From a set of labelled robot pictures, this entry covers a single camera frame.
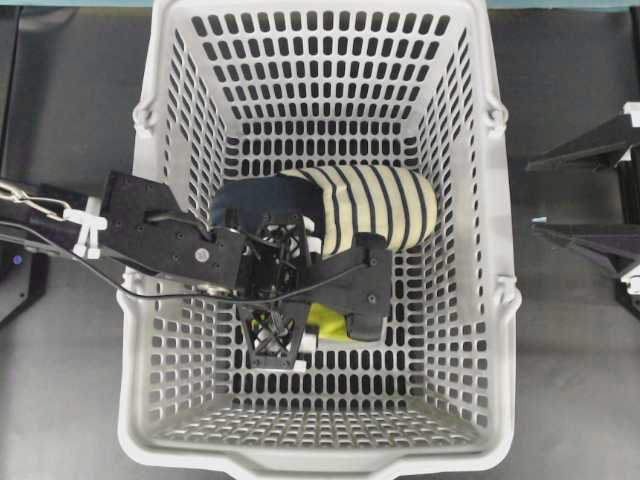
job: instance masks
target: black and cream striped cloth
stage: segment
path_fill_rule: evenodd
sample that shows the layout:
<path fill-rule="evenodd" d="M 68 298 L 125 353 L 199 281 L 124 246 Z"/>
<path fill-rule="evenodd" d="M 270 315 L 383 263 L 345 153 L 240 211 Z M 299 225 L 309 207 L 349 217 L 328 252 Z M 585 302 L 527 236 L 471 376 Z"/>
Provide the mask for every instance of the black and cream striped cloth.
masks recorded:
<path fill-rule="evenodd" d="M 335 166 L 286 170 L 322 189 L 325 235 L 322 256 L 351 248 L 354 233 L 377 233 L 389 250 L 411 248 L 436 222 L 436 197 L 424 177 L 385 166 Z"/>

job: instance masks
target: laundry basket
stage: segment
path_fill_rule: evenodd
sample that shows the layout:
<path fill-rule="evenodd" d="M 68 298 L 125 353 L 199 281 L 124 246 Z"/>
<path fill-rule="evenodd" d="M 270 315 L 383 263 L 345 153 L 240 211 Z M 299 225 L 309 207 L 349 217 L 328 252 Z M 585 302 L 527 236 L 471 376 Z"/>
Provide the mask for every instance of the laundry basket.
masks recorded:
<path fill-rule="evenodd" d="M 405 166 L 432 183 L 438 218 L 394 256 L 381 341 L 321 341 L 305 372 L 249 369 L 231 305 L 119 296 L 127 454 L 239 479 L 497 464 L 513 435 L 521 299 L 506 118 L 478 0 L 156 2 L 134 174 L 209 221 L 224 182 Z M 190 288 L 132 270 L 125 283 Z"/>

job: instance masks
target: black metal bracket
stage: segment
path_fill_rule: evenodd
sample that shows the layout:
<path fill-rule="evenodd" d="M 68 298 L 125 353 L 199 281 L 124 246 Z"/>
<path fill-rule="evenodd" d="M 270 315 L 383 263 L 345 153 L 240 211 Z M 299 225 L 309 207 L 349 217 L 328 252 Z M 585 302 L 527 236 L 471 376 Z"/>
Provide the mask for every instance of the black metal bracket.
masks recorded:
<path fill-rule="evenodd" d="M 580 137 L 532 159 L 532 172 L 615 169 L 624 224 L 534 223 L 546 240 L 598 265 L 615 279 L 618 303 L 640 319 L 640 127 L 621 114 Z"/>
<path fill-rule="evenodd" d="M 0 176 L 10 167 L 4 152 L 20 11 L 20 7 L 0 7 Z M 0 241 L 0 323 L 16 316 L 44 293 L 47 263 L 44 255 Z"/>

